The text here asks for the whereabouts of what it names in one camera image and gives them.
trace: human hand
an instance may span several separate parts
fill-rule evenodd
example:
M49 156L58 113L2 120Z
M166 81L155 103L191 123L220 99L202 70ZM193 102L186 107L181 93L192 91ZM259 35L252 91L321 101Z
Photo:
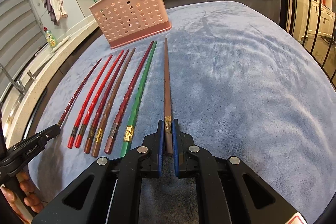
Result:
M24 203L27 206L31 207L31 209L34 212L39 213L43 209L43 204L41 203L41 200L33 193L35 191L35 186L31 182L31 180L29 178L29 175L26 172L21 172L20 174L24 179L24 181L20 182L21 190L23 190L24 192L30 193L27 197L24 198ZM30 224L31 222L27 221L24 218L24 216L22 215L20 210L15 205L16 195L11 190L7 189L6 187L1 187L1 191L2 191L3 195L5 196L5 198L7 199L10 206L12 207L12 209L14 210L14 212L22 220L24 220L26 223Z

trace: dish soap bottle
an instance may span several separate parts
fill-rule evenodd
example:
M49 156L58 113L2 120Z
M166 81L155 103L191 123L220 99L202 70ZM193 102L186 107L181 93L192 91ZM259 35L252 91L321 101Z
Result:
M44 27L44 31L45 31L45 38L47 39L48 44L50 45L50 47L55 48L57 46L56 38L54 37L52 32L49 31L46 27Z

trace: blue fleece blanket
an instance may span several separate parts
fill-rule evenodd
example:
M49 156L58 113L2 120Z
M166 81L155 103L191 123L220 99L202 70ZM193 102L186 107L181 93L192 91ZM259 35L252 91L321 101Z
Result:
M157 48L132 147L156 131L158 120L163 118L167 37L173 116L179 119L181 130L214 156L240 157L308 223L313 223L336 190L336 93L326 75L293 37L243 4L223 1L186 5L169 9L168 15L173 24L170 31L122 47L136 47L136 51L106 131L109 132L130 80L153 39L157 40ZM99 37L52 95L37 131L58 122L89 69L103 58L76 99L61 135L29 164L42 199L53 199L95 160L83 153L86 136L80 149L68 149L67 142L100 68L108 55L112 53L114 60L122 48L111 50L105 37ZM134 96L135 92L110 159L119 157ZM106 156L103 148L100 156ZM171 159L165 159L163 177L143 182L139 222L198 223L195 193L192 180L175 178Z

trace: metal screw cap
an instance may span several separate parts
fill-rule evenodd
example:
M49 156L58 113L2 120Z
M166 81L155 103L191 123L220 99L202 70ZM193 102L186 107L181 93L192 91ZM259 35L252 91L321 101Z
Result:
M145 147L145 146L139 146L137 150L138 150L139 153L143 154L143 153L146 153L148 151L148 148Z
M197 153L200 150L200 148L197 145L192 145L189 147L189 151L192 153Z
M101 158L99 158L99 159L97 159L97 163L99 164L99 165L105 165L105 164L107 164L107 158L105 158L105 157L101 157Z
M237 157L231 157L231 158L229 159L229 161L230 161L230 163L232 163L232 164L238 164L238 163L240 163L240 159L237 158Z

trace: red chopstick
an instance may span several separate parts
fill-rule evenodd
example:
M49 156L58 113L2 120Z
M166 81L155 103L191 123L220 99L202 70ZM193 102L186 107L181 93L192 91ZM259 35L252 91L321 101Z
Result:
M119 73L119 70L122 66L122 64L124 63L125 59L126 59L126 56L127 54L129 53L129 50L126 51L126 53L124 54L123 58L121 59L117 69L115 70L105 92L104 92L104 95L103 95L103 98L101 99L100 101L100 104L99 104L99 107L97 109L97 112L96 112L96 115L93 119L93 122L91 124L91 127L90 127L90 131L89 131L89 135L87 136L87 139L86 139L86 142L85 142L85 147L84 147L84 152L89 154L90 151L91 151L91 147L92 147L92 143L93 143L93 138L95 137L95 134L96 134L96 130L97 130L97 126L98 126L98 122L99 122L99 119L100 119L100 116L101 114L103 113L103 109L104 109L104 106L106 104L106 100L107 100L107 97L109 96L110 94L110 91L111 91L111 88L114 84L114 81L115 79L117 78L118 76L118 73Z
M93 109L95 108L95 106L97 104L98 98L99 98L99 96L100 96L100 94L101 94L104 86L106 85L107 80L110 78L110 75L111 75L112 71L114 70L116 64L118 63L118 61L121 58L121 56L122 56L123 53L124 53L124 50L122 50L120 52L120 54L118 55L117 59L114 61L114 63L111 66L110 70L107 72L107 74L106 74L103 82L101 83L101 85L100 85L100 87L99 87L99 89L98 89L95 97L93 98L91 105L89 106L89 110L86 113L86 116L85 116L85 118L83 120L81 129L80 129L80 131L79 131L79 133L77 135L76 141L75 141L75 147L76 148L79 148L81 146L83 135L84 135L85 130L87 128L87 125L89 123L89 120L90 120L91 114L93 112Z
M131 80L131 83L129 84L128 86L128 89L127 89L127 92L124 96L124 100L122 101L120 107L119 107L119 111L114 119L114 122L113 122L113 125L112 125L112 128L111 128L111 131L110 131L110 134L109 134L109 137L107 139L107 142L106 142L106 145L105 145L105 149L104 149L104 152L107 153L107 154L111 154L111 151L112 151L112 148L113 148L113 144L114 144L114 141L115 141L115 136L118 132L118 128L120 126L120 123L121 123L121 120L123 118L123 115L125 113L125 109L127 107L127 103L128 103L128 100L129 98L131 97L132 95L132 91L133 91L133 88L137 82L137 79L139 77L139 74L141 72L141 69L143 67L143 64L145 63L146 61L146 58L149 54L149 51L151 50L152 46L154 44L154 41L151 42L151 44L149 45L147 51L145 52L142 60L140 61L140 64Z
M86 99L85 99L85 101L84 101L84 103L83 103L83 105L82 105L81 110L80 110L79 113L78 113L78 117L77 117L77 119L76 119L76 121L75 121L75 125L73 126L73 129L72 129L72 132L71 132L71 135L70 135L70 138L69 138L69 142L68 142L68 148L70 148L70 149L72 148L72 146L73 146L73 144L74 144L75 137L76 137L76 134L77 134L79 125L80 125L80 123L81 123L83 114L84 114L84 112L85 112L86 106L87 106L87 104L88 104L88 102L89 102L89 100L90 100L90 98L91 98L91 95L92 95L93 91L95 90L95 87L96 87L96 85L97 85L97 83L98 83L98 81L99 81L101 75L103 74L104 70L106 69L106 67L107 67L109 61L111 60L111 58L112 58L112 55L110 55L110 57L109 57L109 58L107 59L107 61L105 62L103 68L100 70L100 72L99 72L99 74L98 74L96 80L94 81L94 83L93 83L93 85L92 85L92 87L91 87L89 93L88 93L87 96L86 96Z
M98 60L98 62L93 66L93 68L90 70L90 72L88 73L88 75L84 78L83 82L79 85L78 89L76 90L75 94L73 95L73 97L71 98L70 102L68 103L67 107L65 108L61 118L59 119L58 125L61 126L65 117L68 114L68 111L70 109L70 107L72 106L74 100L76 99L76 97L78 96L78 94L80 93L80 91L82 90L83 86L85 85L86 81L88 80L88 78L91 76L91 74L93 73L93 71L95 70L95 68L98 66L98 64L100 63L101 59Z

